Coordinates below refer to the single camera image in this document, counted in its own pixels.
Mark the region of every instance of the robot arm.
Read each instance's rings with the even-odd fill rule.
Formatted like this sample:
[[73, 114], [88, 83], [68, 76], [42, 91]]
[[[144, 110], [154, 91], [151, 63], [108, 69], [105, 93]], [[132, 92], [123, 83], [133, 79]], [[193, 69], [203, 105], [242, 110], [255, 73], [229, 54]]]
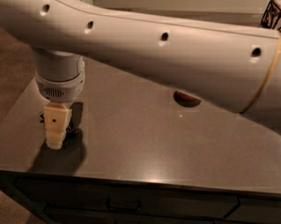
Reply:
[[[46, 49], [61, 52], [53, 56], [87, 56], [281, 133], [281, 33], [276, 30], [114, 11], [78, 0], [0, 0], [0, 23], [38, 54]], [[50, 100], [72, 101], [82, 89], [82, 61], [44, 65], [49, 71], [54, 67], [54, 74], [36, 69], [40, 92], [48, 97], [55, 89], [60, 97]], [[61, 76], [65, 67], [77, 68], [70, 80], [78, 81], [69, 89], [77, 92], [48, 77]]]

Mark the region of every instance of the brown floor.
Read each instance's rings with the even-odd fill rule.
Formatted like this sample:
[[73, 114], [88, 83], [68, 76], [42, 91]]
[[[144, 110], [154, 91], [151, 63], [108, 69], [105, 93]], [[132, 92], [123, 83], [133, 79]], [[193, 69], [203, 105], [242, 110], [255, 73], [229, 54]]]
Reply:
[[[34, 73], [29, 47], [11, 37], [0, 26], [0, 122], [20, 97]], [[0, 224], [9, 223], [44, 222], [0, 191]]]

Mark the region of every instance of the gray tabletop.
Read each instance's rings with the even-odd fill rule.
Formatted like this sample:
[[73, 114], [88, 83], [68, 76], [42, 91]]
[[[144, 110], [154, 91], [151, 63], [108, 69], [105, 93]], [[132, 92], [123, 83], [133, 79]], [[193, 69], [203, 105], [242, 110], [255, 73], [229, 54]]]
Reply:
[[204, 101], [182, 107], [173, 90], [101, 63], [86, 68], [80, 134], [46, 147], [48, 101], [32, 80], [0, 125], [1, 171], [281, 194], [278, 134]]

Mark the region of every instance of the drawer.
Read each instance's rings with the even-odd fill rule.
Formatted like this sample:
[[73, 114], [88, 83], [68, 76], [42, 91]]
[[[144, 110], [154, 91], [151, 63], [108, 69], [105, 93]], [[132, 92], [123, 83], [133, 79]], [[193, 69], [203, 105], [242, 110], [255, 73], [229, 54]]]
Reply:
[[225, 217], [237, 204], [233, 196], [182, 190], [140, 189], [19, 179], [23, 193], [49, 206], [160, 217]]
[[281, 224], [281, 201], [240, 199], [240, 204], [228, 220]]
[[81, 210], [47, 208], [45, 213], [52, 220], [63, 224], [213, 224], [212, 221], [197, 221], [163, 217], [144, 217]]

